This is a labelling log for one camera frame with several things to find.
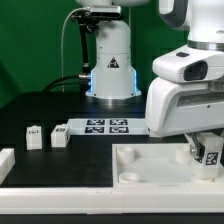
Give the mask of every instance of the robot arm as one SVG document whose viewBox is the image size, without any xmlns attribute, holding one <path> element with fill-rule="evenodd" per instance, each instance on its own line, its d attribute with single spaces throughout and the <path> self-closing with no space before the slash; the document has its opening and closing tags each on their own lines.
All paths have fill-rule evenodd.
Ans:
<svg viewBox="0 0 224 224">
<path fill-rule="evenodd" d="M 159 15 L 172 28 L 179 29 L 188 25 L 190 0 L 159 0 Z"/>
</svg>

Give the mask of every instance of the white box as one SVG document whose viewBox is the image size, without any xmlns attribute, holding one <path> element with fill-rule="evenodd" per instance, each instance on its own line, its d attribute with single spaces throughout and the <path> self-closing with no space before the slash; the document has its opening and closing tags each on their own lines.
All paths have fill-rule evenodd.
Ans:
<svg viewBox="0 0 224 224">
<path fill-rule="evenodd" d="M 69 126 L 67 124 L 57 125 L 51 133 L 51 147 L 65 148 L 70 139 Z"/>
<path fill-rule="evenodd" d="M 28 127 L 26 131 L 27 150 L 42 149 L 42 134 L 40 126 Z"/>
</svg>

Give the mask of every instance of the white plastic part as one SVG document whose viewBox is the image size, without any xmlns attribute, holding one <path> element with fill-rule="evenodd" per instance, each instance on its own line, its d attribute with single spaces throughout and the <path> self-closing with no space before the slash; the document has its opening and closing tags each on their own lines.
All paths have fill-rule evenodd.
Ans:
<svg viewBox="0 0 224 224">
<path fill-rule="evenodd" d="M 135 159 L 135 150 L 130 146 L 123 146 L 117 150 L 117 161 L 120 164 L 130 164 Z"/>
<path fill-rule="evenodd" d="M 182 147 L 176 150 L 176 162 L 180 164 L 190 164 L 192 157 L 189 152 L 189 148 Z"/>
<path fill-rule="evenodd" d="M 42 149 L 42 132 L 40 126 L 28 127 L 26 131 L 27 150 Z"/>
<path fill-rule="evenodd" d="M 118 5 L 122 7 L 134 7 L 139 5 L 145 5 L 149 0 L 76 0 L 84 7 L 91 7 L 93 5 Z"/>
<path fill-rule="evenodd" d="M 159 11 L 161 14 L 171 13 L 174 9 L 174 0 L 159 0 Z"/>
<path fill-rule="evenodd" d="M 123 21 L 99 23 L 97 64 L 91 73 L 87 96 L 101 100 L 125 100 L 141 95 L 131 66 L 131 35 Z"/>
<path fill-rule="evenodd" d="M 0 151 L 0 185 L 7 177 L 15 164 L 14 149 L 2 149 Z"/>
<path fill-rule="evenodd" d="M 149 135 L 145 119 L 69 119 L 70 135 Z"/>
<path fill-rule="evenodd" d="M 201 161 L 192 160 L 191 172 L 198 180 L 215 180 L 220 169 L 224 139 L 213 133 L 202 133 L 199 142 L 205 147 Z"/>
<path fill-rule="evenodd" d="M 209 94 L 206 82 L 155 79 L 147 97 L 147 126 L 160 137 L 223 128 L 224 98 Z"/>
<path fill-rule="evenodd" d="M 190 0 L 191 14 L 189 40 L 224 43 L 224 1 Z"/>
<path fill-rule="evenodd" d="M 138 183 L 139 181 L 140 181 L 140 177 L 136 173 L 121 173 L 119 175 L 119 183 L 133 184 L 133 183 Z"/>
<path fill-rule="evenodd" d="M 76 0 L 83 7 L 91 7 L 93 5 L 112 5 L 113 0 Z"/>
<path fill-rule="evenodd" d="M 70 130 L 67 124 L 57 125 L 51 133 L 51 147 L 65 148 L 70 139 Z"/>
<path fill-rule="evenodd" d="M 189 56 L 177 56 L 177 53 L 180 52 L 189 54 Z M 161 78 L 172 82 L 190 83 L 184 79 L 184 71 L 189 65 L 199 61 L 204 61 L 208 64 L 206 77 L 203 80 L 190 82 L 207 82 L 224 76 L 224 52 L 197 50 L 186 45 L 157 58 L 153 62 L 153 71 Z"/>
<path fill-rule="evenodd" d="M 117 149 L 135 149 L 135 160 L 117 162 Z M 122 214 L 224 212 L 224 168 L 214 182 L 192 178 L 189 164 L 176 162 L 189 144 L 113 145 L 113 187 L 0 188 L 0 214 Z M 131 172 L 140 182 L 120 183 Z"/>
</svg>

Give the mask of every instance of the white block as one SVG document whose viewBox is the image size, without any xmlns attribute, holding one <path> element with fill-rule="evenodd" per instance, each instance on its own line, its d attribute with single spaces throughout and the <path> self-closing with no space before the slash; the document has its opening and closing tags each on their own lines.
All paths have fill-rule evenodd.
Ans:
<svg viewBox="0 0 224 224">
<path fill-rule="evenodd" d="M 51 133 L 51 146 L 53 148 L 65 148 L 70 139 L 69 126 L 67 124 L 57 125 Z"/>
<path fill-rule="evenodd" d="M 42 149 L 42 134 L 40 126 L 28 127 L 26 131 L 27 150 Z"/>
<path fill-rule="evenodd" d="M 0 184 L 15 164 L 14 149 L 2 149 L 0 152 Z"/>
</svg>

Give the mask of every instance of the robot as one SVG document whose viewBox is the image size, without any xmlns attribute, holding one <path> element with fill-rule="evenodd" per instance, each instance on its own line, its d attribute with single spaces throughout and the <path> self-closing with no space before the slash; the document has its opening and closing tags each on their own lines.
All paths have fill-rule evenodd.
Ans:
<svg viewBox="0 0 224 224">
<path fill-rule="evenodd" d="M 224 2 L 159 0 L 158 8 L 170 27 L 190 32 L 187 45 L 153 63 L 159 77 L 147 98 L 150 136 L 185 134 L 194 158 L 193 175 L 214 179 L 223 138 L 200 132 L 224 127 Z"/>
<path fill-rule="evenodd" d="M 77 2 L 83 7 L 89 7 L 90 13 L 94 12 L 92 16 L 116 17 L 112 14 L 115 11 L 119 15 L 116 19 L 101 19 L 97 24 L 97 64 L 90 72 L 90 89 L 86 92 L 88 99 L 101 104 L 126 104 L 135 101 L 141 95 L 141 91 L 137 89 L 137 74 L 131 65 L 131 32 L 120 17 L 120 7 L 143 5 L 149 0 Z"/>
</svg>

